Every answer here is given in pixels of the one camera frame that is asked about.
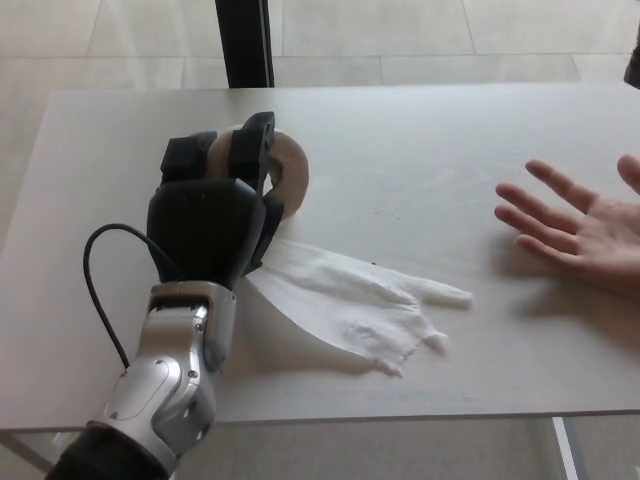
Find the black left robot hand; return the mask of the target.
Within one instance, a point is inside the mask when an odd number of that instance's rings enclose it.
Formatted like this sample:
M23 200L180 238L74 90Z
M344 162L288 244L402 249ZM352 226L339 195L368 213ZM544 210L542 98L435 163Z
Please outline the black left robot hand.
M147 215L163 282L209 281L233 289L261 267L283 219L283 201L264 190L274 113L256 113L233 132L225 172L209 176L207 150L219 138L200 132L167 145Z

